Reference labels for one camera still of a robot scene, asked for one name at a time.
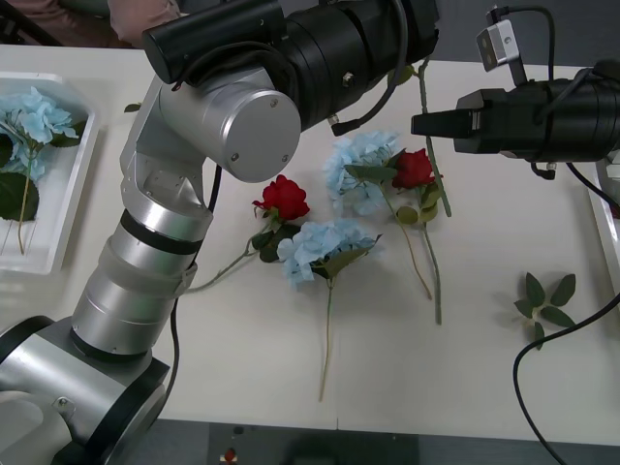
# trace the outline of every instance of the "white table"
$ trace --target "white table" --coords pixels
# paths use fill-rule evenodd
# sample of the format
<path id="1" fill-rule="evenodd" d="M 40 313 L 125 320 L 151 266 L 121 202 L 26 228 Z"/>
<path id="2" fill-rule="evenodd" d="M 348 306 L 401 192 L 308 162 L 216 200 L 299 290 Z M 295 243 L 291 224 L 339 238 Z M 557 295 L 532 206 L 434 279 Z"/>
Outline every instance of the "white table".
<path id="1" fill-rule="evenodd" d="M 71 315 L 101 247 L 122 212 L 118 156 L 152 78 L 139 51 L 0 47 L 1 71 L 41 71 L 69 78 L 99 106 L 105 128 L 82 194 L 65 265 L 47 278 L 0 277 L 0 326 L 24 317 Z M 543 78 L 544 68 L 531 68 Z M 575 69 L 558 69 L 572 77 Z M 432 63 L 431 109 L 451 109 L 481 87 L 510 86 L 508 70 L 489 75 L 470 63 Z M 341 119 L 360 115 L 383 86 Z M 410 148 L 419 111 L 417 83 L 394 98 L 364 130 L 395 129 Z M 306 132 L 285 174 L 308 191 L 311 219 L 332 218 L 321 171 L 333 136 L 326 123 Z M 444 286 L 444 325 L 435 326 L 411 269 L 400 231 L 379 213 L 364 224 L 383 233 L 383 251 L 347 269 L 335 291 L 334 358 L 323 403 L 317 401 L 326 323 L 326 286 L 290 290 L 278 264 L 236 270 L 179 305 L 181 367 L 164 418 L 265 425 L 532 439 L 511 382 L 512 360 L 526 340 L 512 302 L 525 271 L 544 284 L 577 274 L 569 313 L 581 320 L 611 289 L 587 194 L 565 170 L 555 182 L 524 162 L 499 155 L 436 151 L 452 204 L 430 226 Z M 212 164 L 206 164 L 209 186 Z M 225 174 L 216 220 L 199 258 L 203 282 L 243 249 L 261 224 L 252 214 L 264 184 Z M 424 249 L 413 237 L 430 279 Z M 548 344 L 522 365 L 522 389 L 533 416 L 553 441 L 620 445 L 620 332 L 617 316 Z M 171 362 L 165 332 L 155 356 Z"/>

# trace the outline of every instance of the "blue hydrangea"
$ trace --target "blue hydrangea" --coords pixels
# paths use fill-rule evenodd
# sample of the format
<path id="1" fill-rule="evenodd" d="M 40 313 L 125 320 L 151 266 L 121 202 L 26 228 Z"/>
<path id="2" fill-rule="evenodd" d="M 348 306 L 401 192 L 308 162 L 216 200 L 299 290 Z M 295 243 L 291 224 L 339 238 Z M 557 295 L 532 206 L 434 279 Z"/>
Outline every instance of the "blue hydrangea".
<path id="1" fill-rule="evenodd" d="M 370 182 L 359 183 L 345 170 L 346 165 L 381 167 L 398 152 L 398 134 L 386 131 L 358 134 L 353 140 L 334 144 L 334 154 L 325 163 L 326 186 L 338 215 L 351 207 L 369 215 L 386 205 L 381 189 Z"/>
<path id="2" fill-rule="evenodd" d="M 71 127 L 71 114 L 59 108 L 55 101 L 31 87 L 30 93 L 0 96 L 0 134 L 6 134 L 13 143 L 10 162 L 2 171 L 27 172 L 31 154 L 29 145 L 45 145 L 55 134 L 76 139 Z M 42 154 L 32 161 L 30 175 L 39 179 L 46 171 L 47 157 Z"/>
<path id="3" fill-rule="evenodd" d="M 375 239 L 364 232 L 357 221 L 339 219 L 327 223 L 304 223 L 293 239 L 278 244 L 278 257 L 291 286 L 314 281 L 312 264 L 346 250 L 372 247 Z"/>

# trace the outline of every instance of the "silver cylinder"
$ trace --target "silver cylinder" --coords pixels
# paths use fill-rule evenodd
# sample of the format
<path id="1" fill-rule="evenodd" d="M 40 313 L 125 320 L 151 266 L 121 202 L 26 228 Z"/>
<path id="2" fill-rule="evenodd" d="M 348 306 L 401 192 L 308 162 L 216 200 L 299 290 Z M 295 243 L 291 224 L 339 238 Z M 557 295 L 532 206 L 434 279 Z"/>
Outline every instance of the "silver cylinder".
<path id="1" fill-rule="evenodd" d="M 119 225 L 77 304 L 74 332 L 109 354 L 147 352 L 161 334 L 174 300 L 191 283 L 194 257 L 155 249 Z"/>
<path id="2" fill-rule="evenodd" d="M 263 68 L 228 74 L 200 88 L 162 86 L 166 124 L 234 177 L 262 182 L 293 158 L 301 120 Z"/>
<path id="3" fill-rule="evenodd" d="M 62 320 L 31 335 L 0 363 L 0 391 L 20 390 L 43 398 L 61 414 L 74 441 L 85 445 L 116 400 L 151 363 L 150 353 L 119 365 L 87 358 Z M 163 391 L 154 388 L 160 399 Z"/>

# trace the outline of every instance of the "robotic arm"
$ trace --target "robotic arm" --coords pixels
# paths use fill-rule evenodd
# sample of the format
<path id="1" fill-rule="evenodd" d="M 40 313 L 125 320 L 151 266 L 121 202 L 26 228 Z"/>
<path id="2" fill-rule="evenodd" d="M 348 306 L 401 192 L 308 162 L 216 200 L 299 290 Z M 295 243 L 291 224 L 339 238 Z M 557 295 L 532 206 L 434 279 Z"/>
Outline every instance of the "robotic arm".
<path id="1" fill-rule="evenodd" d="M 73 317 L 0 334 L 1 465 L 124 462 L 165 403 L 151 348 L 212 221 L 206 158 L 242 181 L 273 177 L 302 131 L 432 52 L 434 8 L 345 1 L 285 20 L 275 0 L 235 0 L 145 32 L 157 77 L 121 154 L 120 223 Z"/>
<path id="2" fill-rule="evenodd" d="M 558 162 L 594 162 L 620 149 L 620 62 L 604 60 L 586 68 L 573 80 L 553 79 L 553 36 L 550 14 L 550 77 L 528 80 L 521 61 L 510 13 L 541 8 L 495 8 L 487 15 L 489 27 L 478 36 L 487 71 L 508 64 L 515 88 L 481 89 L 462 97 L 456 109 L 414 116 L 412 133 L 454 139 L 463 153 L 503 153 L 532 164 L 545 179 L 555 176 Z M 536 163 L 547 163 L 540 170 Z"/>

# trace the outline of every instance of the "green leaf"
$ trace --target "green leaf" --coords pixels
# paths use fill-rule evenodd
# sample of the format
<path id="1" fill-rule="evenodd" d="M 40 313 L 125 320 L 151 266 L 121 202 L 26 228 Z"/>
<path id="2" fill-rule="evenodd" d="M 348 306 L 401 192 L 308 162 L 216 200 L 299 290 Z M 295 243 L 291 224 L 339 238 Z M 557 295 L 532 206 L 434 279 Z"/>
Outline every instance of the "green leaf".
<path id="1" fill-rule="evenodd" d="M 55 134 L 49 144 L 53 145 L 54 147 L 62 147 L 62 148 L 75 147 L 76 145 L 79 145 L 79 143 L 81 142 L 81 136 L 84 134 L 84 128 L 86 127 L 86 121 L 79 121 L 79 123 L 76 123 L 72 125 L 71 127 L 74 128 L 74 130 L 76 131 L 77 139 L 68 138 L 64 134 Z"/>
<path id="2" fill-rule="evenodd" d="M 387 160 L 386 168 L 394 168 L 394 169 L 396 169 L 396 163 L 398 163 L 398 159 L 400 158 L 400 156 L 403 153 L 405 153 L 405 149 L 404 148 L 400 152 L 398 152 L 396 155 L 391 157 L 389 160 Z"/>
<path id="3" fill-rule="evenodd" d="M 532 305 L 530 305 L 530 302 L 525 299 L 518 300 L 514 303 L 514 306 L 519 312 L 521 312 L 521 315 L 523 315 L 525 318 L 532 318 L 532 312 L 534 311 L 534 308 L 532 307 Z"/>
<path id="4" fill-rule="evenodd" d="M 398 171 L 386 167 L 361 167 L 359 165 L 345 165 L 345 170 L 358 181 L 368 181 L 381 184 L 396 177 Z"/>
<path id="5" fill-rule="evenodd" d="M 541 310 L 541 316 L 548 322 L 561 327 L 574 326 L 574 321 L 566 313 L 556 307 L 548 306 Z"/>
<path id="6" fill-rule="evenodd" d="M 4 167 L 13 155 L 13 143 L 6 134 L 0 135 L 0 168 Z"/>
<path id="7" fill-rule="evenodd" d="M 410 206 L 401 206 L 398 208 L 396 216 L 403 225 L 411 226 L 418 221 L 418 212 Z"/>
<path id="8" fill-rule="evenodd" d="M 142 104 L 129 104 L 127 107 L 125 107 L 125 113 L 135 113 L 136 111 L 139 111 L 140 108 L 142 107 Z"/>
<path id="9" fill-rule="evenodd" d="M 422 208 L 430 208 L 442 197 L 442 191 L 439 190 L 439 186 L 436 182 L 428 184 L 422 194 L 421 205 Z"/>
<path id="10" fill-rule="evenodd" d="M 261 248 L 259 257 L 266 264 L 272 264 L 277 262 L 278 258 L 278 244 L 283 239 L 292 239 L 293 236 L 301 231 L 301 227 L 297 225 L 282 225 L 278 231 L 276 231 L 269 242 Z"/>
<path id="11" fill-rule="evenodd" d="M 574 274 L 567 274 L 560 284 L 558 284 L 555 293 L 551 296 L 551 305 L 556 307 L 563 307 L 571 297 L 574 295 L 574 287 L 576 285 L 576 276 Z"/>
<path id="12" fill-rule="evenodd" d="M 255 236 L 252 237 L 252 247 L 254 247 L 254 250 L 261 250 L 263 247 L 265 247 L 269 243 L 269 241 L 271 240 L 273 236 L 274 236 L 273 231 L 267 231 L 267 232 L 256 234 Z"/>
<path id="13" fill-rule="evenodd" d="M 412 78 L 412 76 L 414 75 L 414 72 L 415 72 L 414 67 L 412 65 L 407 65 L 403 69 L 403 72 L 400 74 L 400 78 L 396 82 L 396 85 L 403 85 L 405 82 L 407 82 L 409 79 Z M 394 71 L 390 71 L 389 73 L 387 73 L 387 82 L 391 82 L 391 79 L 393 76 L 394 76 Z"/>
<path id="14" fill-rule="evenodd" d="M 372 247 L 364 247 L 361 249 L 347 250 L 340 252 L 338 255 L 331 257 L 325 264 L 325 271 L 330 278 L 335 278 L 338 273 L 345 267 L 366 255 Z"/>
<path id="15" fill-rule="evenodd" d="M 540 307 L 544 304 L 545 294 L 543 286 L 532 273 L 525 275 L 525 293 L 533 307 Z"/>
<path id="16" fill-rule="evenodd" d="M 0 173 L 0 218 L 19 221 L 23 191 L 27 177 L 17 172 Z M 33 221 L 39 208 L 39 191 L 34 182 L 28 183 L 23 221 Z"/>
<path id="17" fill-rule="evenodd" d="M 435 203 L 430 208 L 423 208 L 419 212 L 419 220 L 422 223 L 428 223 L 429 221 L 431 221 L 433 218 L 437 216 L 438 211 L 439 211 L 439 208 L 437 207 L 437 203 Z"/>
<path id="18" fill-rule="evenodd" d="M 534 340 L 532 342 L 539 341 L 544 338 L 543 325 L 541 325 L 539 322 L 534 323 L 534 334 L 532 334 L 532 336 L 534 337 Z M 542 348 L 543 344 L 540 344 L 540 346 L 537 347 L 538 350 Z"/>

